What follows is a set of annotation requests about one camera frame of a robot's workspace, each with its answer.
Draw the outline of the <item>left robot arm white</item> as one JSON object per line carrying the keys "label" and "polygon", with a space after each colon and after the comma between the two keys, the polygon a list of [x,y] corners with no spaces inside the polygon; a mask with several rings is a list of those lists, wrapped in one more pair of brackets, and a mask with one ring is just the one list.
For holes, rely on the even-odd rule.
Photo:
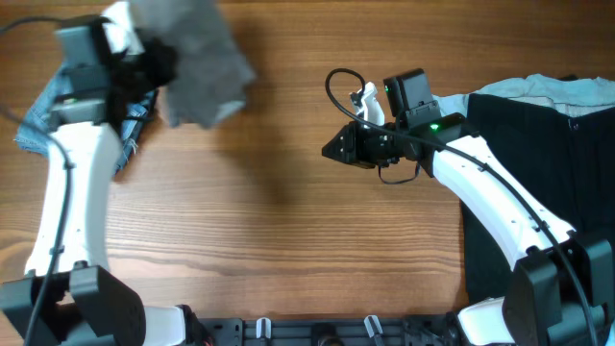
{"label": "left robot arm white", "polygon": [[1,286],[1,310],[28,345],[195,345],[202,327],[184,305],[152,308],[112,275],[109,188],[130,104],[167,84],[176,52],[156,38],[122,57],[104,39],[70,48],[71,89],[43,131],[49,171],[37,240],[22,279]]}

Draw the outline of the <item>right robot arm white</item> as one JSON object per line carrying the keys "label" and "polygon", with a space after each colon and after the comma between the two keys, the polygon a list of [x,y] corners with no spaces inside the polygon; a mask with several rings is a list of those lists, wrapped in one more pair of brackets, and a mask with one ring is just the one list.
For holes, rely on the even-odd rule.
{"label": "right robot arm white", "polygon": [[452,191],[499,246],[511,272],[504,296],[462,309],[467,345],[611,345],[613,252],[535,199],[458,113],[385,124],[355,118],[322,148],[360,168],[416,162]]}

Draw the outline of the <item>grey cotton shorts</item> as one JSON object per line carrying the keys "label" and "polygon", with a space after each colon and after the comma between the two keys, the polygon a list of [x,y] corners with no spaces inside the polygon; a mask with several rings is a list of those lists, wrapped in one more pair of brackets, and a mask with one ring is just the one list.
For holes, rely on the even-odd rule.
{"label": "grey cotton shorts", "polygon": [[168,124],[209,129],[245,109],[256,73],[213,0],[129,3],[135,26],[177,54],[164,95]]}

